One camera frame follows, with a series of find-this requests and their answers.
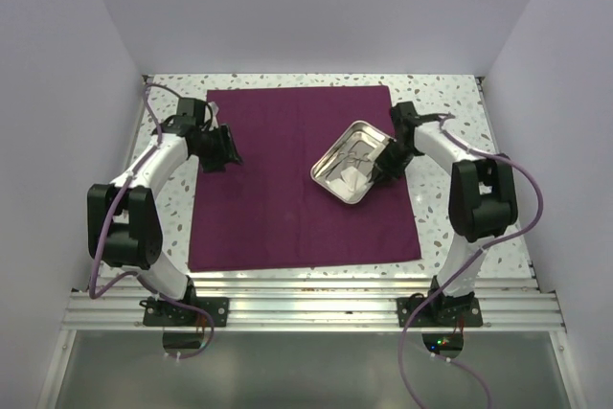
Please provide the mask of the steel forceps with rings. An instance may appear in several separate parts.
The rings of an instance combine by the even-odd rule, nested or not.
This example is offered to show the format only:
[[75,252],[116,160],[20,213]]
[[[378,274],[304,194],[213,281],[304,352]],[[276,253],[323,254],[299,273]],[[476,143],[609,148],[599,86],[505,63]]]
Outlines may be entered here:
[[342,155],[339,159],[339,162],[341,164],[358,166],[363,163],[371,163],[372,159],[370,157],[369,152],[359,153],[359,152],[351,150],[351,151],[346,152],[344,155]]

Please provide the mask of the purple cloth mat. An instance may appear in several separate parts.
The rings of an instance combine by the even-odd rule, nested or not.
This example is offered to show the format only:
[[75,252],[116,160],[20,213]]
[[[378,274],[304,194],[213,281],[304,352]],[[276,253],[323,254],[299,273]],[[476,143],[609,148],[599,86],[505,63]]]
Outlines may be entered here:
[[211,90],[241,165],[200,173],[188,266],[193,272],[415,261],[407,185],[346,204],[310,171],[355,121],[393,130],[385,86]]

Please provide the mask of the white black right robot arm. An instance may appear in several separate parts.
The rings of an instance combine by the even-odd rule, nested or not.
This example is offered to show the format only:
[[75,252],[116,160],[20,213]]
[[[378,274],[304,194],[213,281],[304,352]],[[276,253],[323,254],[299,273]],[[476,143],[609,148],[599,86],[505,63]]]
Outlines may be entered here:
[[448,325],[474,295],[486,246],[518,218],[512,166],[504,156],[454,138],[443,127],[446,115],[421,115],[411,102],[400,102],[390,116],[394,137],[374,159],[372,181],[399,179],[420,156],[432,159],[450,178],[447,214],[454,235],[426,303],[430,320]]

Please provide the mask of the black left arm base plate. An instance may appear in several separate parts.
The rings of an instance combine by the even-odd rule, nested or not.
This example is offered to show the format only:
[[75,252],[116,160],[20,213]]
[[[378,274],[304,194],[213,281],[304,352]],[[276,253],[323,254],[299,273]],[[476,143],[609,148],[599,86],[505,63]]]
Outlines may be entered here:
[[144,309],[146,327],[180,328],[213,325],[224,328],[230,311],[227,297],[196,297],[187,307],[178,307],[168,301],[148,297],[139,302]]

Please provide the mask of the stainless steel tray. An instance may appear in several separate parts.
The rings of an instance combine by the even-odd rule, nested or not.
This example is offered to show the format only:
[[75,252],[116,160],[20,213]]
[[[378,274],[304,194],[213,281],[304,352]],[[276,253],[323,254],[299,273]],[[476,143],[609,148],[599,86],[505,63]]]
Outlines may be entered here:
[[[343,203],[348,205],[357,204],[373,186],[374,159],[384,149],[390,139],[392,139],[390,136],[375,126],[365,121],[355,121],[312,166],[310,177],[315,183],[319,184]],[[358,166],[341,164],[339,162],[340,157],[351,150],[359,153],[369,152],[372,162],[363,163]],[[341,171],[347,167],[356,167],[368,177],[368,185],[361,193],[342,196],[330,186],[330,182],[338,178]]]

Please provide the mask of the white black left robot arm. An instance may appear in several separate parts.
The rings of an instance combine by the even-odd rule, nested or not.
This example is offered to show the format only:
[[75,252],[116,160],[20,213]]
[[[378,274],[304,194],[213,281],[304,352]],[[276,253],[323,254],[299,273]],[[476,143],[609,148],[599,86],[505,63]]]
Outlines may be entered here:
[[187,294],[190,278],[163,251],[156,198],[192,157],[204,172],[242,163],[231,129],[217,121],[217,113],[213,102],[179,98],[173,115],[153,120],[147,147],[130,166],[111,182],[90,187],[86,201],[92,299],[133,276],[168,299],[165,312],[174,323],[185,326],[196,319],[199,302]]

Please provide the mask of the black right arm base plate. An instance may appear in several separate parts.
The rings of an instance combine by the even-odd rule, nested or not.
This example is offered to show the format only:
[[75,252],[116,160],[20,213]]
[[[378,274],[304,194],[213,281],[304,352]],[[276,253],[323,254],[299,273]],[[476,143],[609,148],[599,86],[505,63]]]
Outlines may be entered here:
[[[397,319],[401,328],[405,326],[411,315],[426,301],[418,293],[410,297],[396,298]],[[430,304],[423,307],[410,322],[410,328],[480,328],[484,324],[478,299],[475,296],[459,298],[438,296]]]

